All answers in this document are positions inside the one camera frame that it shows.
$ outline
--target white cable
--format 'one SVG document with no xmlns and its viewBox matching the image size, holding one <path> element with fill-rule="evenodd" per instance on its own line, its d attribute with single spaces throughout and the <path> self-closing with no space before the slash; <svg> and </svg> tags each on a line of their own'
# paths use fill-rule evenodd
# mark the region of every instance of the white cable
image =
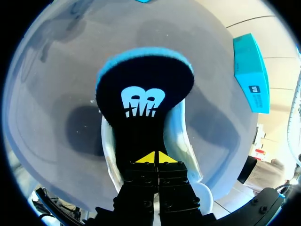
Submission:
<svg viewBox="0 0 301 226">
<path fill-rule="evenodd" d="M 296 156 L 296 152 L 294 151 L 293 147 L 292 147 L 292 141 L 291 141 L 291 135 L 292 135 L 292 121 L 293 121 L 293 117 L 294 117 L 294 112 L 296 110 L 296 107 L 299 107 L 298 111 L 299 111 L 299 127 L 301 126 L 301 71 L 299 74 L 299 78 L 298 78 L 298 82 L 297 82 L 297 86 L 296 86 L 296 90 L 295 90 L 295 95 L 293 97 L 293 102 L 292 102 L 292 107 L 291 107 L 291 112 L 290 112 L 290 116 L 288 118 L 288 125 L 287 125 L 287 144 L 288 144 L 288 148 L 290 150 L 290 152 L 292 153 L 294 159 L 296 160 L 296 162 L 298 163 L 299 166 L 301 166 L 301 161 L 298 159 L 298 156 Z"/>
</svg>

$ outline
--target black screw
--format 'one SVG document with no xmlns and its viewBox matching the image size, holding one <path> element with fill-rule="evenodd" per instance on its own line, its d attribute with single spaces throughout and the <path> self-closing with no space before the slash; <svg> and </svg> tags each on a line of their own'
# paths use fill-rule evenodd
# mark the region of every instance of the black screw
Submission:
<svg viewBox="0 0 301 226">
<path fill-rule="evenodd" d="M 192 201 L 193 201 L 193 203 L 198 204 L 200 199 L 198 197 L 195 197 Z"/>
<path fill-rule="evenodd" d="M 188 183 L 188 179 L 187 178 L 181 178 L 181 181 L 184 183 Z"/>
<path fill-rule="evenodd" d="M 145 181 L 144 181 L 146 184 L 149 184 L 149 183 L 151 183 L 151 179 L 145 179 Z"/>
<path fill-rule="evenodd" d="M 170 180 L 168 180 L 168 179 L 163 179 L 163 184 L 168 184 L 170 182 Z"/>
<path fill-rule="evenodd" d="M 254 198 L 251 202 L 251 204 L 254 206 L 258 203 L 258 199 L 257 198 Z"/>
<path fill-rule="evenodd" d="M 267 206 L 261 206 L 259 209 L 259 212 L 261 214 L 265 214 L 268 211 L 268 207 Z"/>
<path fill-rule="evenodd" d="M 144 206 L 145 208 L 151 207 L 151 201 L 143 201 L 143 206 Z"/>
<path fill-rule="evenodd" d="M 171 202 L 169 202 L 169 201 L 166 201 L 166 202 L 164 203 L 164 206 L 165 206 L 166 208 L 170 208 L 170 207 L 173 206 L 173 204 L 172 204 Z"/>
</svg>

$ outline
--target white plastic piece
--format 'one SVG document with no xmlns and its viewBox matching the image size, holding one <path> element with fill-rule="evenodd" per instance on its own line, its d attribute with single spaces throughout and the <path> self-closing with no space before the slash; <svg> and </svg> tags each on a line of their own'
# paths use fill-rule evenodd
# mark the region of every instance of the white plastic piece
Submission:
<svg viewBox="0 0 301 226">
<path fill-rule="evenodd" d="M 109 175 L 116 188 L 116 191 L 119 193 L 123 185 L 123 179 L 116 164 L 115 137 L 113 134 L 113 128 L 109 125 L 104 117 L 102 118 L 101 136 L 103 153 L 107 162 Z"/>
<path fill-rule="evenodd" d="M 210 189 L 203 183 L 190 183 L 194 193 L 200 199 L 200 211 L 202 215 L 212 212 L 213 196 Z"/>
<path fill-rule="evenodd" d="M 186 131 L 185 100 L 176 105 L 166 116 L 164 144 L 171 158 L 185 163 L 190 183 L 197 183 L 203 179 Z"/>
</svg>

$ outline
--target floor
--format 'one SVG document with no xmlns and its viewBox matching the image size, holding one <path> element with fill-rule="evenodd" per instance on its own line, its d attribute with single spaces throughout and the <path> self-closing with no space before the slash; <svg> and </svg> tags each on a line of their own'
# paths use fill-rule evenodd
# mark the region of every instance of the floor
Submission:
<svg viewBox="0 0 301 226">
<path fill-rule="evenodd" d="M 253 197 L 253 191 L 237 181 L 226 196 L 214 202 L 212 213 L 217 219 L 220 219 L 236 211 Z"/>
</svg>

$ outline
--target cable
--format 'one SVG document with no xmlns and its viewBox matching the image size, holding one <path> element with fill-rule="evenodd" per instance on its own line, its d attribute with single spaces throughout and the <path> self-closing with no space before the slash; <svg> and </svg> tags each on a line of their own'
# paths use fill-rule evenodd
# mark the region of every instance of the cable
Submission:
<svg viewBox="0 0 301 226">
<path fill-rule="evenodd" d="M 287 133 L 288 148 L 289 148 L 291 154 L 293 155 L 294 159 L 296 160 L 296 162 L 298 163 L 299 166 L 301 166 L 301 161 L 296 156 L 296 153 L 294 152 L 293 147 L 292 147 L 291 129 L 292 129 L 292 124 L 293 124 L 292 121 L 293 121 L 295 109 L 296 109 L 297 106 L 299 106 L 301 108 L 301 103 L 300 103 L 300 101 L 301 101 L 300 95 L 301 94 L 300 94 L 300 92 L 301 92 L 301 71 L 300 71 L 300 74 L 299 74 L 299 78 L 298 78 L 298 81 L 297 81 L 297 86 L 296 86 L 294 98 L 293 98 L 293 101 L 292 101 L 292 107 L 291 107 L 291 112 L 290 112 L 289 119 L 288 119 L 287 132 L 286 132 Z"/>
<path fill-rule="evenodd" d="M 55 218 L 53 215 L 51 215 L 49 213 L 44 213 L 44 214 L 39 215 L 39 219 L 42 220 L 42 218 L 45 217 L 45 216 L 49 216 L 49 217 Z"/>
<path fill-rule="evenodd" d="M 243 20 L 243 21 L 240 21 L 240 22 L 238 22 L 238 23 L 235 23 L 235 24 L 229 25 L 229 26 L 228 26 L 228 27 L 226 27 L 226 28 L 229 28 L 229 27 L 232 27 L 232 26 L 235 26 L 235 25 L 241 24 L 241 23 L 243 23 L 243 22 L 246 22 L 246 21 L 250 21 L 250 20 L 254 20 L 254 19 L 260 19 L 260 18 L 265 18 L 265 17 L 275 17 L 275 15 L 253 17 L 253 18 L 250 18 L 250 19 L 247 19 L 247 20 Z"/>
<path fill-rule="evenodd" d="M 276 191 L 278 191 L 280 188 L 283 188 L 283 187 L 290 187 L 291 185 L 280 185 L 278 187 L 275 188 Z"/>
</svg>

